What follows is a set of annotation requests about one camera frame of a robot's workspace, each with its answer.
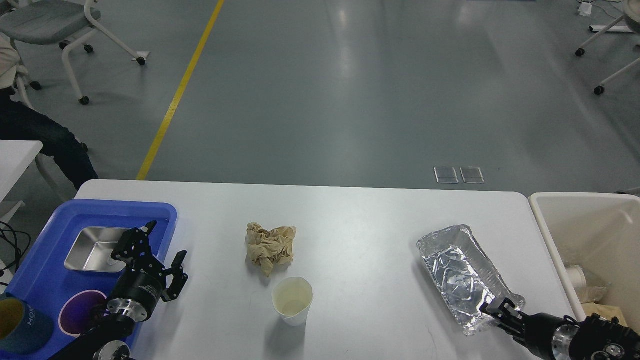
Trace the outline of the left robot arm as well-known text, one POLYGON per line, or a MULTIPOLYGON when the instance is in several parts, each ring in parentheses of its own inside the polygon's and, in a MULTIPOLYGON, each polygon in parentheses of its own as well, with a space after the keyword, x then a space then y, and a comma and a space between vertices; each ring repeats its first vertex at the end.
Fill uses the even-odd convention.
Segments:
POLYGON ((110 260, 125 264, 100 315, 89 330, 57 351, 52 360, 130 360, 131 349, 124 341, 137 324, 148 321, 159 301, 176 300, 189 276, 183 262, 186 250, 178 251, 170 267, 153 255, 150 235, 157 221, 129 228, 116 242, 110 260))

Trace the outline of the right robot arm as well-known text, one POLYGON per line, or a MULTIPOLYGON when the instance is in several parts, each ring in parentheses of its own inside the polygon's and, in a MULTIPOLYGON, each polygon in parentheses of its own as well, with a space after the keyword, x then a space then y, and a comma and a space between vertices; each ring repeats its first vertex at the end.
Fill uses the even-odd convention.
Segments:
POLYGON ((497 298, 480 306, 512 339, 542 360, 638 360, 639 334, 597 313, 578 322, 570 316, 547 313, 528 315, 509 298, 497 298))

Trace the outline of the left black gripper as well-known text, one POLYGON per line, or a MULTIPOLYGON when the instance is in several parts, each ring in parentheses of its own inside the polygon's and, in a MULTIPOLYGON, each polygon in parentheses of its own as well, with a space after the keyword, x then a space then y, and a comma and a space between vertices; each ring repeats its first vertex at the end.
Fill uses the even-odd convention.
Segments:
POLYGON ((134 322, 145 322, 153 315, 158 301, 176 300, 189 280, 185 272, 187 250, 174 256, 169 268, 159 271, 159 260, 153 255, 150 234, 157 225, 153 220, 144 226, 126 230, 116 243, 110 258, 125 264, 125 273, 116 282, 107 297, 109 313, 129 317, 134 322), (171 283, 167 286, 167 277, 171 283))

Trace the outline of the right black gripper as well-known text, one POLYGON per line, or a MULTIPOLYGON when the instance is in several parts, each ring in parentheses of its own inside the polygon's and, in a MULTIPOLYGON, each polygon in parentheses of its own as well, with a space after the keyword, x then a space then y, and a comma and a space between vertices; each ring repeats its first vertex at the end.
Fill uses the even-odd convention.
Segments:
POLYGON ((573 340, 573 323, 547 313, 525 315, 519 312, 508 297, 483 303, 483 315, 489 316, 491 325, 542 360, 569 360, 573 340))

